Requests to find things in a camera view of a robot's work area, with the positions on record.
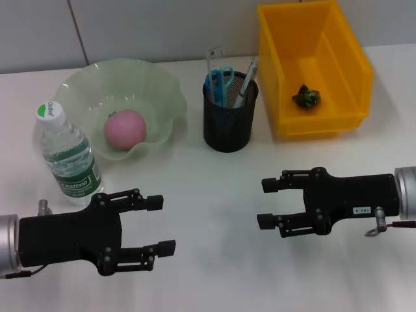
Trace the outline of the yellow plastic bin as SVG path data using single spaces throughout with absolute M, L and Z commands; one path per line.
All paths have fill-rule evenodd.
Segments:
M 259 5 L 257 74 L 275 132 L 317 137 L 351 131 L 369 115 L 374 71 L 336 0 Z M 306 85 L 321 102 L 299 108 Z

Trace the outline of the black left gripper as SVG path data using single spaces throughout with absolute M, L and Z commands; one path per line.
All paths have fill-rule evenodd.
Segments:
M 166 240 L 139 248 L 121 248 L 119 213 L 158 211 L 162 195 L 141 195 L 134 188 L 97 194 L 81 211 L 22 218 L 19 221 L 18 253 L 23 267 L 85 260 L 102 276 L 115 272 L 152 271 L 155 259 L 171 257 L 176 241 Z

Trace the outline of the clear green-label water bottle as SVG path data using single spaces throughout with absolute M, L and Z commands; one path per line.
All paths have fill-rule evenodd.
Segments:
M 89 204 L 103 191 L 103 181 L 87 137 L 56 101 L 41 104 L 35 117 L 42 131 L 42 156 L 63 195 L 74 205 Z

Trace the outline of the green plastic wrapper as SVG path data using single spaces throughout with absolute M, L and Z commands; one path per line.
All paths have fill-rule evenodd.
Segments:
M 311 110 L 321 102 L 321 96 L 318 90 L 310 89 L 303 84 L 297 94 L 292 96 L 292 100 L 299 108 Z

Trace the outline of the blue scissors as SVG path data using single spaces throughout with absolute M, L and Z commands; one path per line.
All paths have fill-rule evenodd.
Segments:
M 234 80 L 233 67 L 224 66 L 220 69 L 211 70 L 204 82 L 208 98 L 219 107 L 228 106 L 228 88 Z

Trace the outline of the white grey ballpoint pen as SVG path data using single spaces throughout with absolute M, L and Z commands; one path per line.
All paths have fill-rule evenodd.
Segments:
M 255 57 L 252 60 L 252 62 L 250 63 L 250 66 L 249 66 L 248 71 L 246 73 L 246 77 L 244 79 L 244 82 L 241 85 L 241 88 L 239 90 L 237 98 L 236 98 L 236 100 L 233 104 L 234 109 L 239 108 L 239 107 L 242 106 L 242 102 L 244 101 L 246 89 L 247 89 L 248 85 L 250 84 L 250 81 L 252 80 L 252 78 L 254 78 L 254 76 L 257 72 L 258 60 L 259 60 L 259 57 Z

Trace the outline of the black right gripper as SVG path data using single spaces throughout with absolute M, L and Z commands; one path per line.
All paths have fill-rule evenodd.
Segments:
M 279 178 L 266 178 L 261 184 L 264 193 L 304 190 L 305 213 L 257 215 L 260 229 L 278 229 L 282 238 L 327 235 L 338 221 L 374 218 L 378 207 L 385 216 L 399 214 L 392 174 L 334 177 L 325 168 L 283 170 Z

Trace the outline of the pale green glass fruit plate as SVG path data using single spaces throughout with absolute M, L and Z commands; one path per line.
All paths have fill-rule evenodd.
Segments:
M 69 121 L 84 132 L 95 154 L 121 161 L 137 151 L 165 143 L 174 122 L 187 112 L 178 78 L 157 64 L 115 58 L 75 72 L 58 88 L 59 102 Z M 109 146 L 103 134 L 111 114 L 134 110 L 146 123 L 144 141 L 128 150 Z

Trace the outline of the clear plastic ruler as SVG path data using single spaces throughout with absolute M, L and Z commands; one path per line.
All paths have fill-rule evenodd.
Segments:
M 216 69 L 217 60 L 222 58 L 224 58 L 224 48 L 222 45 L 214 47 L 206 52 L 207 74 L 209 78 L 209 98 L 212 103 L 215 103 L 212 71 Z

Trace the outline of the black mesh pen cup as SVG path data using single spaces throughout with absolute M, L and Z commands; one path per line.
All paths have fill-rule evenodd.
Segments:
M 228 88 L 227 107 L 219 107 L 208 98 L 203 86 L 203 137 L 205 142 L 216 151 L 231 153 L 241 150 L 250 141 L 255 102 L 259 89 L 251 80 L 242 102 L 242 106 L 234 109 L 245 73 L 235 71 L 234 80 Z

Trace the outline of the pink toy peach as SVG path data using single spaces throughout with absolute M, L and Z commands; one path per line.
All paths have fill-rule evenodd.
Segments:
M 131 109 L 111 114 L 103 126 L 107 144 L 118 150 L 130 150 L 146 137 L 146 123 L 142 115 Z

